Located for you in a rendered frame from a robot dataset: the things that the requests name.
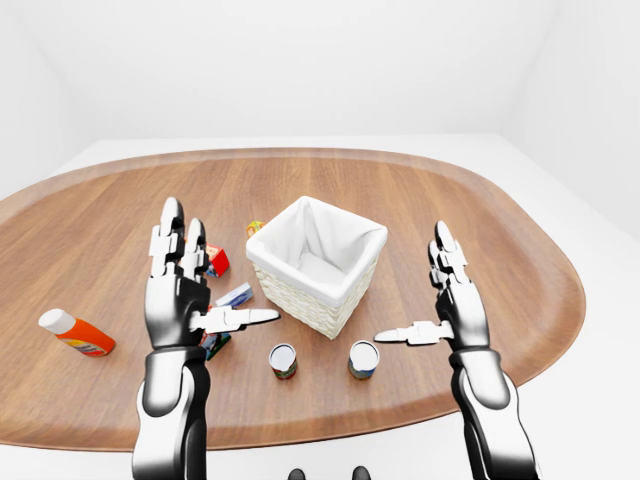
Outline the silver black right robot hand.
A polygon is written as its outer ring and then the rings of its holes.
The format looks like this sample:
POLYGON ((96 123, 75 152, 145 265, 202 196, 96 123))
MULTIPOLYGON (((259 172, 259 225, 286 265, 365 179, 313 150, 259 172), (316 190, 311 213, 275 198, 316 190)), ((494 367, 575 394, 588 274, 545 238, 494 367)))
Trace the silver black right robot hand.
POLYGON ((431 345, 442 338, 454 351, 487 347, 489 330, 485 309, 476 285, 465 273, 467 260, 459 242, 442 220, 435 225, 435 239, 428 245, 430 280, 438 290, 438 324, 416 321, 374 336, 376 342, 405 342, 411 346, 431 345))

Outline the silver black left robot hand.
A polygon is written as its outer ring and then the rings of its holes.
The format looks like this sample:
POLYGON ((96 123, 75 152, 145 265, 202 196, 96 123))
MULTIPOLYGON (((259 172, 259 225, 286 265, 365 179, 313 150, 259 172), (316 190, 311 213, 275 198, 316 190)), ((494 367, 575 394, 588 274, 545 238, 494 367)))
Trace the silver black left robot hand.
POLYGON ((194 218, 185 224, 182 205, 168 198, 160 223, 152 229, 152 266, 145 290, 144 316, 156 350, 196 346, 204 333, 232 332, 280 318, 274 309, 211 308, 204 278, 205 244, 202 222, 194 218))

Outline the white wicker basket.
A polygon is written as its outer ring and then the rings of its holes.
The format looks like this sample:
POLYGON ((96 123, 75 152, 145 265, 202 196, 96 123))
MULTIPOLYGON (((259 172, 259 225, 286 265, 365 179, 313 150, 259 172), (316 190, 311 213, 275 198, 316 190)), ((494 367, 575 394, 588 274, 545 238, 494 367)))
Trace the white wicker basket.
POLYGON ((388 236, 385 226, 302 196, 247 240, 263 293, 329 339, 368 289, 388 236))

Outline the dark green printed box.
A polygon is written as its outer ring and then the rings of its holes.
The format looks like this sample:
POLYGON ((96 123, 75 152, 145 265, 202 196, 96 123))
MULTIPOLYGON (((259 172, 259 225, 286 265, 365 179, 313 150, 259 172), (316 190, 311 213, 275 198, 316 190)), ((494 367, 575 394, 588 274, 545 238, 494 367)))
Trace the dark green printed box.
POLYGON ((205 359, 210 360, 230 340, 231 335, 227 332, 204 333, 199 346, 205 350, 205 359))

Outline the white blue printed box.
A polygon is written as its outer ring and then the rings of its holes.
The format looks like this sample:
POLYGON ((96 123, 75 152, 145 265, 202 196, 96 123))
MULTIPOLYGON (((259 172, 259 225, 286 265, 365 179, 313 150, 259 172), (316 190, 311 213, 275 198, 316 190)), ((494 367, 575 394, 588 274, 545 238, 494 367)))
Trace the white blue printed box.
POLYGON ((244 302, 246 302, 252 297, 253 297, 252 287, 248 282, 245 282, 239 287, 232 290, 231 292, 218 298, 215 301, 215 305, 217 307, 222 307, 222 306, 236 307, 243 304, 244 302))

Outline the red printed food box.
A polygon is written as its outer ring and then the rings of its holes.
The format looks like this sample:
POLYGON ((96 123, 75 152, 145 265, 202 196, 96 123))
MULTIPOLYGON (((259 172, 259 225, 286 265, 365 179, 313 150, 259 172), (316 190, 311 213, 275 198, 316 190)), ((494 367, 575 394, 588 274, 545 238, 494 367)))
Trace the red printed food box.
POLYGON ((206 274, 214 277, 222 276, 230 266, 228 257, 224 249, 220 246, 207 243, 206 253, 209 259, 206 274))

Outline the orange bottle with white cap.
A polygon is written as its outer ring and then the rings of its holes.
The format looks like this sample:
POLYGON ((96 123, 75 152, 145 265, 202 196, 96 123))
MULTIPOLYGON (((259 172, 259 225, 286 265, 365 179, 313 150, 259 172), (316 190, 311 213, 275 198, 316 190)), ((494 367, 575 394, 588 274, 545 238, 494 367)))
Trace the orange bottle with white cap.
POLYGON ((89 357, 107 355, 116 345, 114 339, 92 324, 59 308, 42 314, 38 324, 68 346, 89 357))

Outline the blue yellow labelled tin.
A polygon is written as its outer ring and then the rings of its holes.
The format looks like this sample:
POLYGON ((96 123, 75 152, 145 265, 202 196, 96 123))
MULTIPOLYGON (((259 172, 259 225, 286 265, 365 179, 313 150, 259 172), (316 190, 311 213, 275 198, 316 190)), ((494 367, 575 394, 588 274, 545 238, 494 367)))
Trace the blue yellow labelled tin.
POLYGON ((359 340, 350 349, 348 368, 354 378, 365 380, 373 375, 379 360, 377 348, 369 341, 359 340))

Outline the red green labelled tin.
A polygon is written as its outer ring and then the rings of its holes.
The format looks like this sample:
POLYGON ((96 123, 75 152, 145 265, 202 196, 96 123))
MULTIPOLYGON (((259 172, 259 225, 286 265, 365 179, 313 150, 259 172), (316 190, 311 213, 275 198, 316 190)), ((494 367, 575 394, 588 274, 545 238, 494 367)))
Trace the red green labelled tin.
POLYGON ((291 378, 297 370, 295 349, 287 343, 274 346, 269 354, 269 364, 278 379, 291 378))

